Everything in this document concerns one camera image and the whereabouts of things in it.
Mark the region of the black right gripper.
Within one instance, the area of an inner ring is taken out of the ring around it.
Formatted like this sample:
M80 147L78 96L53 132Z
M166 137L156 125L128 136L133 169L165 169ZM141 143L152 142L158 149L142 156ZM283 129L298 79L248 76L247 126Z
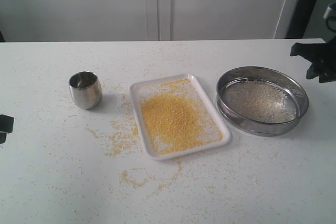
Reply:
M290 55L301 56L312 63L306 79L318 77L320 83L335 82L335 41L313 44L296 42L291 47Z

